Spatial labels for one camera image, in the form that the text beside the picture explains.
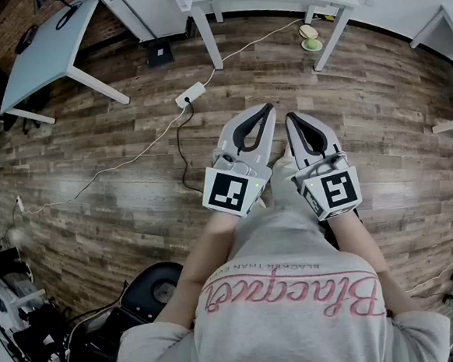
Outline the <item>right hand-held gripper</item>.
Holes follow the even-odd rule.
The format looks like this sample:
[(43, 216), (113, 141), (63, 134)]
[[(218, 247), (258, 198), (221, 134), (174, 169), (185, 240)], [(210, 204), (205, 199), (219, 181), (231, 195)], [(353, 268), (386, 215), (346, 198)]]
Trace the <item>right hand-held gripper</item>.
[[(291, 112), (286, 132), (298, 167), (305, 167), (294, 184), (318, 221), (353, 211), (363, 201), (360, 183), (333, 129), (308, 114)], [(325, 159), (308, 166), (307, 159), (315, 158)]]

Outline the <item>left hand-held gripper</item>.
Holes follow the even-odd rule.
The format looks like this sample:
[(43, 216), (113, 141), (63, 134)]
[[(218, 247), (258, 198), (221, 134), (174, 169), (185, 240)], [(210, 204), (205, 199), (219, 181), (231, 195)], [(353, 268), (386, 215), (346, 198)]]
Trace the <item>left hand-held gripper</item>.
[[(205, 170), (202, 205), (207, 209), (246, 217), (262, 196), (272, 169), (268, 166), (276, 126), (276, 109), (268, 103), (250, 107), (223, 127)], [(255, 142), (247, 146), (248, 135)], [(240, 153), (253, 153), (242, 157)]]

